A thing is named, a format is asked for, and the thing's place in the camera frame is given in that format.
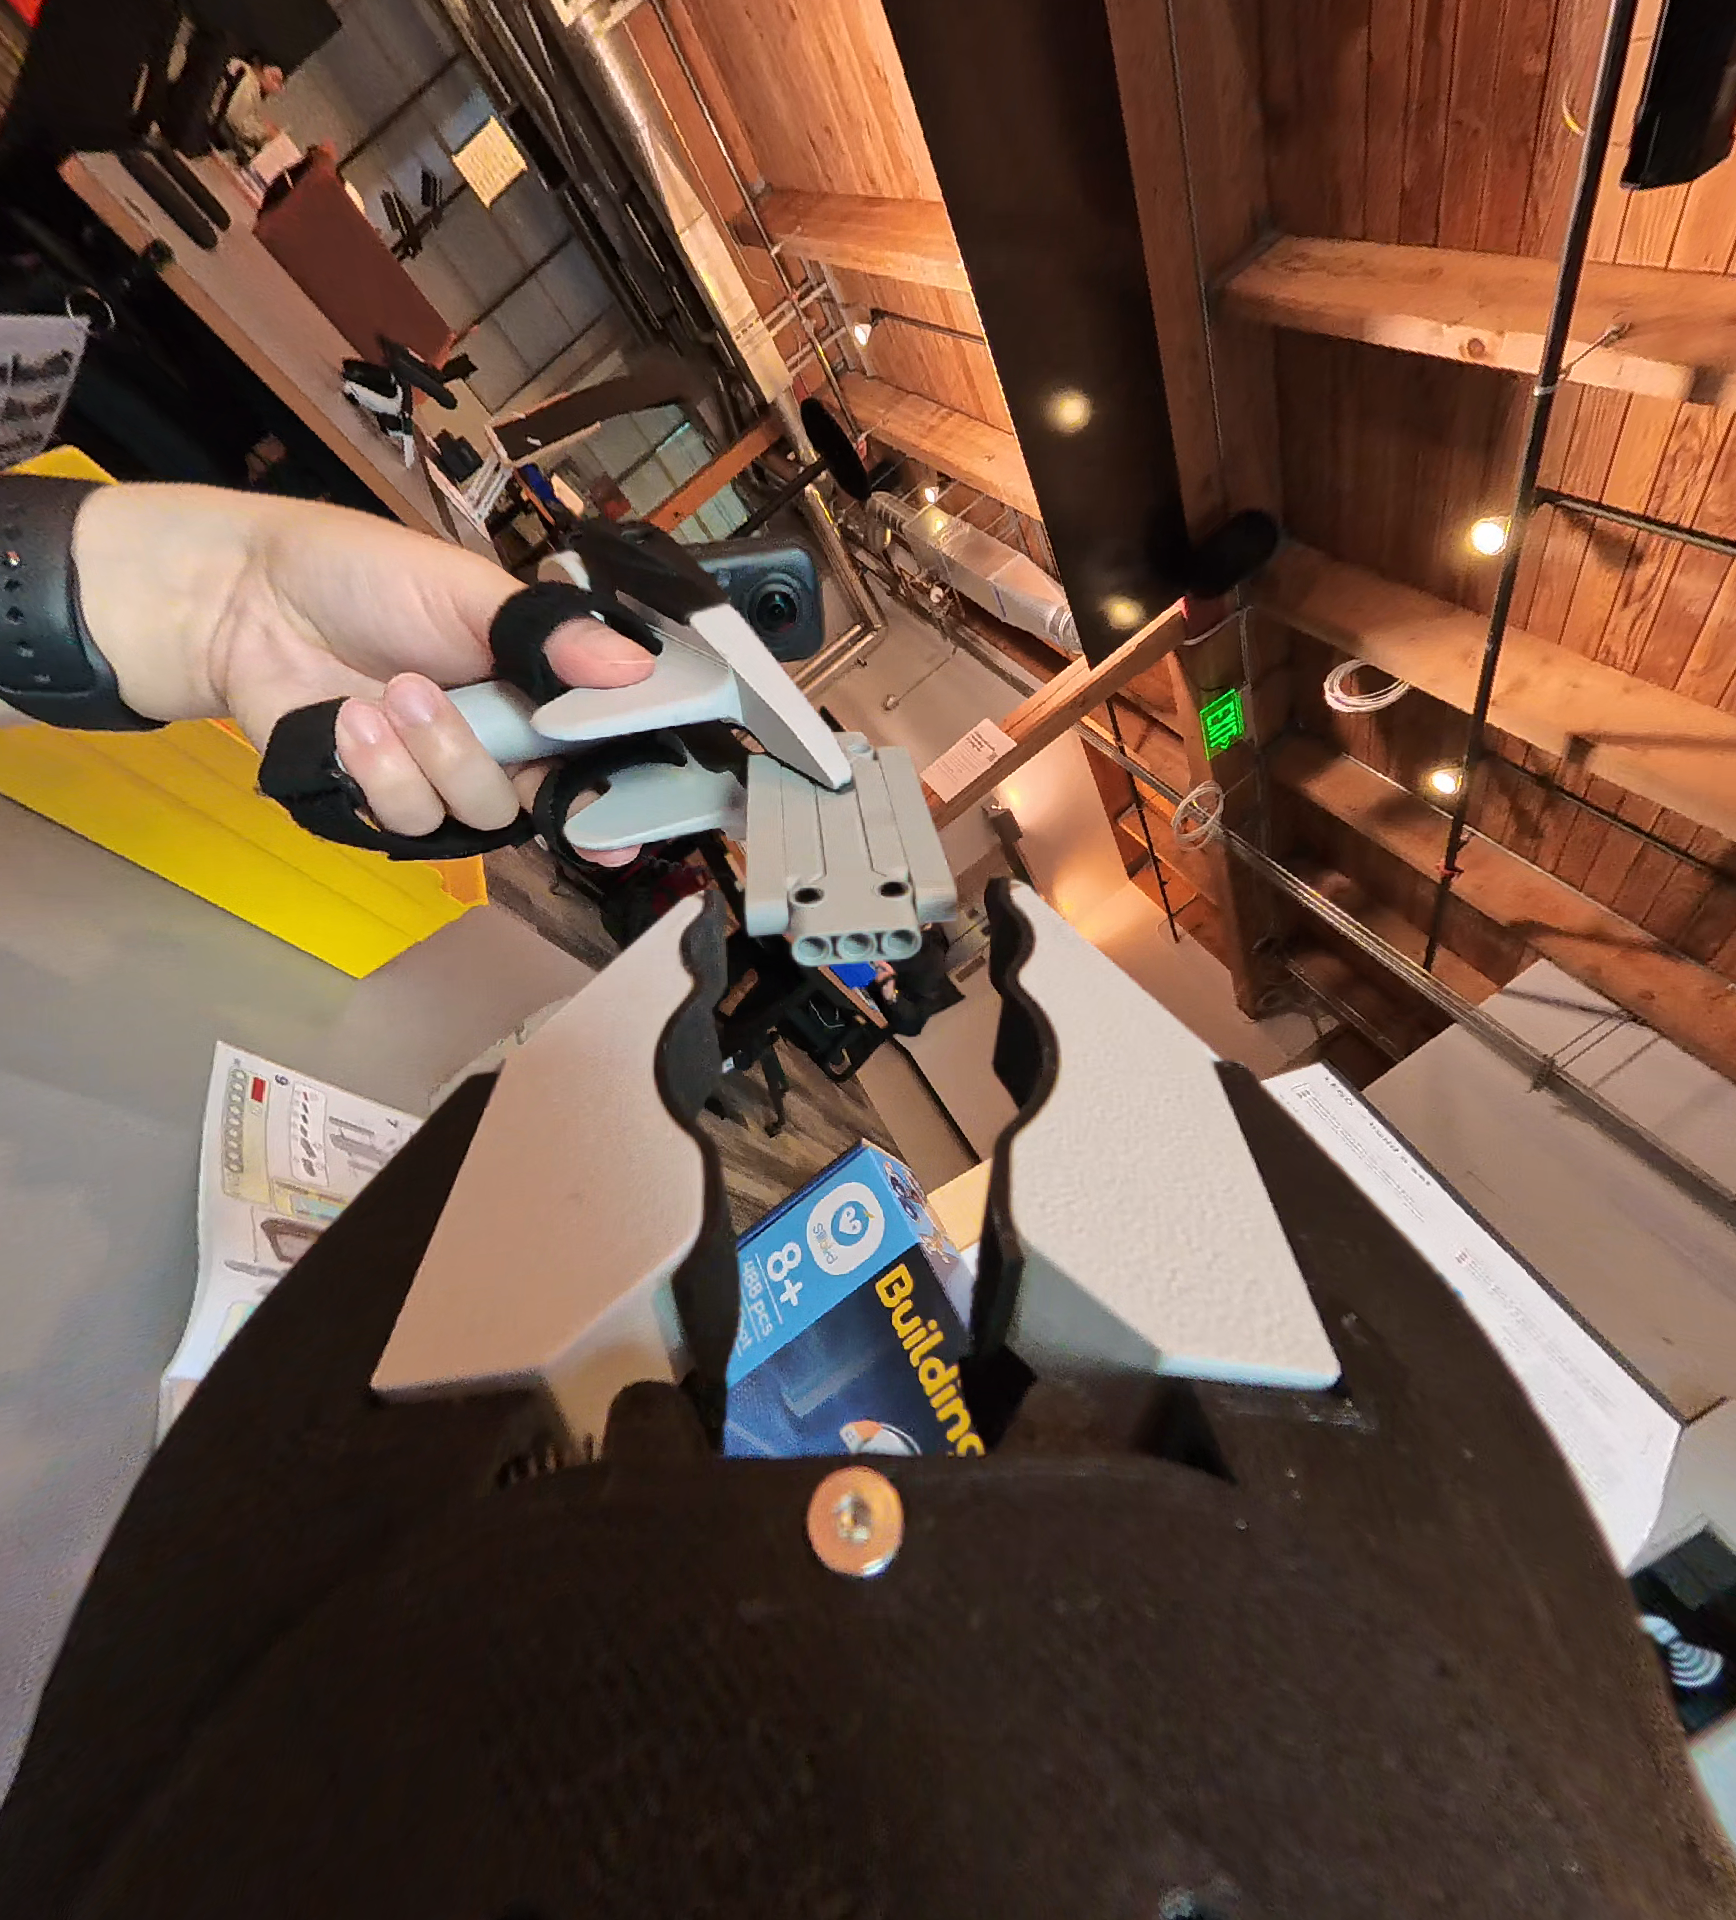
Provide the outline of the blue robot kit box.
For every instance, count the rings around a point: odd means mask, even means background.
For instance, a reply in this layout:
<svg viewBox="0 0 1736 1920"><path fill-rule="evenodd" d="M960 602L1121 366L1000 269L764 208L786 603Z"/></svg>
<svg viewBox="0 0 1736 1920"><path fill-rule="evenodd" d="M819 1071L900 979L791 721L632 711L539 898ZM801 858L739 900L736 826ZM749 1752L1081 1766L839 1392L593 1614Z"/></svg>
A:
<svg viewBox="0 0 1736 1920"><path fill-rule="evenodd" d="M976 1270L860 1143L739 1237L731 1459L986 1452L960 1364Z"/></svg>

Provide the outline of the person's left hand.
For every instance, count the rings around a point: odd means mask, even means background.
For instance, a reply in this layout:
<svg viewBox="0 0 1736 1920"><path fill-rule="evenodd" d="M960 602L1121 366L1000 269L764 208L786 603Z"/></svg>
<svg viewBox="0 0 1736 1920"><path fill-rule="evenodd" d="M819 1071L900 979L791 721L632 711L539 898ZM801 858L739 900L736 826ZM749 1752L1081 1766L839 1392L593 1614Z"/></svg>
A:
<svg viewBox="0 0 1736 1920"><path fill-rule="evenodd" d="M230 719L264 750L288 713L340 700L335 754L387 831L505 830L543 783L447 700L492 676L487 635L519 580L491 558L328 503L108 486L74 562L88 635L142 716Z"/></svg>

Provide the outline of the black hanging device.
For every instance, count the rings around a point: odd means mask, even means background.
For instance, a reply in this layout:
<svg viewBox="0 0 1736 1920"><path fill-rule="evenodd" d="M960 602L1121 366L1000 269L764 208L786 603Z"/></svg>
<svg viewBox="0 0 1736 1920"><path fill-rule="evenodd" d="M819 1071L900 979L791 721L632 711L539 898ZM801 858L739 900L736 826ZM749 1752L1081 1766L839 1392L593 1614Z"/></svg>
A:
<svg viewBox="0 0 1736 1920"><path fill-rule="evenodd" d="M1699 180L1736 141L1736 2L1663 2L1624 190Z"/></svg>

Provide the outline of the yellow plastic bin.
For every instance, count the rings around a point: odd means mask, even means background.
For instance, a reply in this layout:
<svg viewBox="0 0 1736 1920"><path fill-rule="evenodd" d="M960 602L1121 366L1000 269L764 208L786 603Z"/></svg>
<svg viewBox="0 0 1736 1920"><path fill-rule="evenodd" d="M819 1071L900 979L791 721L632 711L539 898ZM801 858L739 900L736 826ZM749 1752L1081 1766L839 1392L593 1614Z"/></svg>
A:
<svg viewBox="0 0 1736 1920"><path fill-rule="evenodd" d="M177 562L223 562L230 545L298 532L301 518L353 521L354 532L402 532L380 518L328 507L257 503L206 486L112 486L77 448L49 451L9 476L74 480L128 500L111 545L142 521L171 542ZM230 719L184 719L157 733L60 733L16 721L0 728L0 799L119 854L135 869L223 909L366 979L487 903L480 858L392 862L374 851L330 845L298 830L257 790L257 744Z"/></svg>

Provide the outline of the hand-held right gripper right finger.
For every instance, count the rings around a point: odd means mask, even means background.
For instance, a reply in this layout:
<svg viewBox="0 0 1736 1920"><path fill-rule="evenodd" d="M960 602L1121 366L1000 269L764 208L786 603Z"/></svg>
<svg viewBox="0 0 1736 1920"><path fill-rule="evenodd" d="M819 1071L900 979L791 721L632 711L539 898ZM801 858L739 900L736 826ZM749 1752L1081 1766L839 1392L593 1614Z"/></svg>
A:
<svg viewBox="0 0 1736 1920"><path fill-rule="evenodd" d="M1256 1079L1018 879L986 885L1015 1102L986 1181L960 1384L1000 1450L1034 1388L1141 1428L1173 1388L1332 1392L1341 1364L1267 1192Z"/></svg>

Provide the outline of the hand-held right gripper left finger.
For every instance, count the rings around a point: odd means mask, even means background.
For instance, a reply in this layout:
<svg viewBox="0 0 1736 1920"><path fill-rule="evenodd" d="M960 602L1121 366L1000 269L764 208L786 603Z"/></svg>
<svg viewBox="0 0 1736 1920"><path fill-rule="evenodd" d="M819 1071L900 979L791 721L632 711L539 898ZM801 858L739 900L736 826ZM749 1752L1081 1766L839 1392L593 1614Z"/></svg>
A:
<svg viewBox="0 0 1736 1920"><path fill-rule="evenodd" d="M695 1383L719 1437L733 1220L701 1109L721 1077L717 895L674 906L498 1070L401 1316L387 1401L522 1391L570 1452L640 1383Z"/></svg>

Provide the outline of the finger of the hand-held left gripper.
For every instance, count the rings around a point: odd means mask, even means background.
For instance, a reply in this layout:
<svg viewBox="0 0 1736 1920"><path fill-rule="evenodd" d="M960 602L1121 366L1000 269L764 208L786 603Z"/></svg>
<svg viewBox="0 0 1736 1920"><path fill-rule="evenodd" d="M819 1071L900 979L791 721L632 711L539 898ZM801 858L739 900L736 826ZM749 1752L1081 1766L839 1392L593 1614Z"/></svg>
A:
<svg viewBox="0 0 1736 1920"><path fill-rule="evenodd" d="M843 747L786 671L826 638L807 542L683 545L640 521L593 524L566 535L564 565L584 572L593 618L655 659L642 683L566 692L566 744L731 726L791 772L848 783Z"/></svg>

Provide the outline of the white printed task sheet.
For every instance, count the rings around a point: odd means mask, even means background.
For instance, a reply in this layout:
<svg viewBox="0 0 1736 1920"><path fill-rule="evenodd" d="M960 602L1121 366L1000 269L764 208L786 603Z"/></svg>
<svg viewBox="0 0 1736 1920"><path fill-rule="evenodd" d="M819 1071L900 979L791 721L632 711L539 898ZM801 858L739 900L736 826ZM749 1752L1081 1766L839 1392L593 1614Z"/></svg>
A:
<svg viewBox="0 0 1736 1920"><path fill-rule="evenodd" d="M1635 1570L1682 1418L1329 1067L1287 1070L1265 1092L1449 1284L1566 1459L1616 1563Z"/></svg>

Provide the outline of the grey desk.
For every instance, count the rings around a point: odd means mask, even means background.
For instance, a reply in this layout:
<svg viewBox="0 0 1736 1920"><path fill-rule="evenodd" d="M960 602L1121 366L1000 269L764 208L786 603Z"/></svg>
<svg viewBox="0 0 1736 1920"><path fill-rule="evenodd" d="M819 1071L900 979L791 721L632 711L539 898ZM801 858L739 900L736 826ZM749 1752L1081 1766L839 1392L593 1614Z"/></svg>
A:
<svg viewBox="0 0 1736 1920"><path fill-rule="evenodd" d="M154 1447L215 1044L423 1113L590 972L492 892L347 979L0 799L0 1798Z"/></svg>

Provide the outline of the open white instruction booklet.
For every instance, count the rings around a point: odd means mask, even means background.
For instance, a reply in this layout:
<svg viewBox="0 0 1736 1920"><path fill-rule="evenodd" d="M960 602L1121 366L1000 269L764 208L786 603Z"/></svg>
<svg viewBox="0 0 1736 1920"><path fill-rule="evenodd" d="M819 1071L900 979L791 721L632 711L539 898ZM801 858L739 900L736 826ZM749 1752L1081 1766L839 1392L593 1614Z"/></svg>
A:
<svg viewBox="0 0 1736 1920"><path fill-rule="evenodd" d="M197 1178L197 1285L161 1375L157 1435L421 1119L215 1044Z"/></svg>

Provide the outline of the silver ventilation duct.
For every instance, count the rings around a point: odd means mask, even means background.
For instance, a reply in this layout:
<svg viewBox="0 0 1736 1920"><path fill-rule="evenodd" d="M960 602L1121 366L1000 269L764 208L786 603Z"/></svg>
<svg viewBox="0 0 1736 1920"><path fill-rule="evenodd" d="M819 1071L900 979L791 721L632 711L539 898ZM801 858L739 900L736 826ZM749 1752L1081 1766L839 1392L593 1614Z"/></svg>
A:
<svg viewBox="0 0 1736 1920"><path fill-rule="evenodd" d="M1081 652L1065 590L1043 565L929 503L870 494L866 507L929 579L945 580L976 610L1048 640L1069 657Z"/></svg>

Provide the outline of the black wristwatch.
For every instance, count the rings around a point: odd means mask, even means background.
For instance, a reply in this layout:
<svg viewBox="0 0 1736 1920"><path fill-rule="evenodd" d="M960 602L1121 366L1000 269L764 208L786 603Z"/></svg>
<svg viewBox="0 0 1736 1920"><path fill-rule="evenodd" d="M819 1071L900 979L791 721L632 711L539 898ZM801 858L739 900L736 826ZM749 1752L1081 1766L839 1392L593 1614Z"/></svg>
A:
<svg viewBox="0 0 1736 1920"><path fill-rule="evenodd" d="M66 733L157 733L82 611L74 532L97 480L0 475L0 704Z"/></svg>

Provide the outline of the grey toy beam assembly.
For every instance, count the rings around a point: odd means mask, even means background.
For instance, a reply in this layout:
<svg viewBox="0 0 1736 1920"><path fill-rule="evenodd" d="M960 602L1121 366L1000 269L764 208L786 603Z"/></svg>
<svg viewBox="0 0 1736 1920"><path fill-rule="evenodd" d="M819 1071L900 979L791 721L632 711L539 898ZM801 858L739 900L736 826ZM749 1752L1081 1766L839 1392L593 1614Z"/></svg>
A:
<svg viewBox="0 0 1736 1920"><path fill-rule="evenodd" d="M743 933L801 968L907 962L953 923L955 876L914 755L843 733L843 790L752 754L743 769Z"/></svg>

